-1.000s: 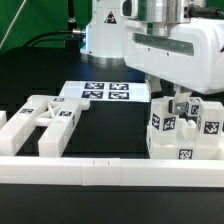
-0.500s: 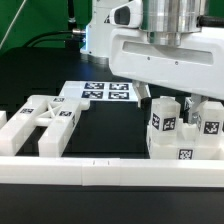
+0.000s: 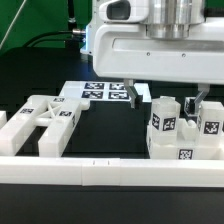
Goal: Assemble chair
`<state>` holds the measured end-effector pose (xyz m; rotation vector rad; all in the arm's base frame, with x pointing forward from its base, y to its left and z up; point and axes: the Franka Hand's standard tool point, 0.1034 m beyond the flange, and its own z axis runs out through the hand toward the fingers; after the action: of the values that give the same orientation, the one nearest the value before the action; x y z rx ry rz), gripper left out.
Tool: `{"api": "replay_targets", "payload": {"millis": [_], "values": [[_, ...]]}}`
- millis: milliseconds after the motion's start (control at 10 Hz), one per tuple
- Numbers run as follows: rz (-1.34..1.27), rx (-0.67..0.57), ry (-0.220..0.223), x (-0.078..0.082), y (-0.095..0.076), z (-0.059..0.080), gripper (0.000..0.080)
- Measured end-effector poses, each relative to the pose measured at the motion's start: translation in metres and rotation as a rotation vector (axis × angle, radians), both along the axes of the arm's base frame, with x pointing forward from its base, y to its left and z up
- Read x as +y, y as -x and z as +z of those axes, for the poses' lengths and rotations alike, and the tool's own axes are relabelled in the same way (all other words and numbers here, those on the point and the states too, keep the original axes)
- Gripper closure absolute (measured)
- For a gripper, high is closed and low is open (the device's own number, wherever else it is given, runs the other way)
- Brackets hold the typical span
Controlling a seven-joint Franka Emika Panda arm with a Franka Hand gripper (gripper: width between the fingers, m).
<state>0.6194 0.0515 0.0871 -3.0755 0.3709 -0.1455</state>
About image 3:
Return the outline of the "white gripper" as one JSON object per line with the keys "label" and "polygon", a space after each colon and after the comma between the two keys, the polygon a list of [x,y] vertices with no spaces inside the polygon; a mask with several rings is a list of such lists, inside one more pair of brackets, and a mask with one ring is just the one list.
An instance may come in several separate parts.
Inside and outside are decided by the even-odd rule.
{"label": "white gripper", "polygon": [[125,79],[133,109],[143,100],[133,79],[204,83],[189,101],[194,116],[209,84],[224,84],[224,9],[204,0],[109,0],[98,15],[94,70]]}

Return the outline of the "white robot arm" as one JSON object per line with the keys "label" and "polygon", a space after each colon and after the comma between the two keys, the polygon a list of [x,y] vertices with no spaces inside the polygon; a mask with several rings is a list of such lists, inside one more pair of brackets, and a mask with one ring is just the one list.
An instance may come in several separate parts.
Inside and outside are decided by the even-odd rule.
{"label": "white robot arm", "polygon": [[205,0],[93,0],[83,54],[100,77],[120,78],[141,101],[136,80],[196,83],[194,109],[212,84],[224,85],[224,10]]}

